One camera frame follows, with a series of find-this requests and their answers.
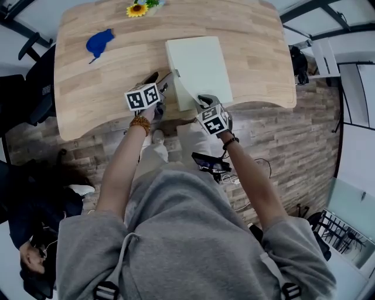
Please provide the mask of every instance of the hoodie sleeve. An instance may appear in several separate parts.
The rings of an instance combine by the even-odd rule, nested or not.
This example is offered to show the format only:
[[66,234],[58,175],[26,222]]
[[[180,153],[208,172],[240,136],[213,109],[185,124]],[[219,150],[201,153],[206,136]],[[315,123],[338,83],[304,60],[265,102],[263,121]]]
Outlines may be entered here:
[[31,204],[20,204],[9,214],[9,232],[14,246],[19,250],[40,229]]
[[59,299],[93,299],[97,284],[116,267],[127,233],[120,218],[110,212],[63,220],[56,259]]
[[302,299],[333,298],[336,279],[305,219],[276,220],[266,229],[262,243],[281,273],[301,287]]

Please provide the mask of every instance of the black device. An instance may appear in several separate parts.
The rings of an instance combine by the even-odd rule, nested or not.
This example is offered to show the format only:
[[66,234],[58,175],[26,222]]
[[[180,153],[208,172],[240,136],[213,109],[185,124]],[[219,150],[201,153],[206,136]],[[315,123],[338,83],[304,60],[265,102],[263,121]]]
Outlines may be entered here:
[[222,158],[196,152],[192,153],[192,158],[200,166],[200,170],[212,174],[216,182],[220,182],[220,174],[232,171],[230,164],[224,162]]

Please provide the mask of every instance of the fiducial marker cube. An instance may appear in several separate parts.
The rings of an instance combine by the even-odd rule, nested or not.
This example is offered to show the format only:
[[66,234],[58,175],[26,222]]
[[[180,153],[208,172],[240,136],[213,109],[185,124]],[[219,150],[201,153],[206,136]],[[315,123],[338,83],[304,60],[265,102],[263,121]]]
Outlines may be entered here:
[[160,94],[156,83],[143,84],[132,88],[125,93],[129,110],[145,110],[161,101]]
[[228,113],[221,104],[202,111],[197,116],[198,121],[208,134],[218,134],[228,129]]

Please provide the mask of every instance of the black bracelet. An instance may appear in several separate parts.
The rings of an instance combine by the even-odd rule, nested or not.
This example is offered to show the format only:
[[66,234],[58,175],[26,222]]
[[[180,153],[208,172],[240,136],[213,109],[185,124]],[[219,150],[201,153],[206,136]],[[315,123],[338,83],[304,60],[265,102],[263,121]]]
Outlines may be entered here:
[[236,138],[236,137],[232,137],[229,141],[227,141],[227,142],[224,144],[224,146],[223,146],[223,150],[224,150],[224,151],[227,151],[227,147],[229,146],[229,144],[232,143],[232,142],[234,142],[234,141],[236,141],[237,143],[240,142],[240,140],[239,140],[238,138]]

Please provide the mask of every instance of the green leaf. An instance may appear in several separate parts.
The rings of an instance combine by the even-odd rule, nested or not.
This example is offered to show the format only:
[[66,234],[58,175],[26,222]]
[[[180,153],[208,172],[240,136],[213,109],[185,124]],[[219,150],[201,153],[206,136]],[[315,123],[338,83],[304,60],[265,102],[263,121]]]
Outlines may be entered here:
[[149,8],[159,5],[159,0],[147,0],[146,4]]

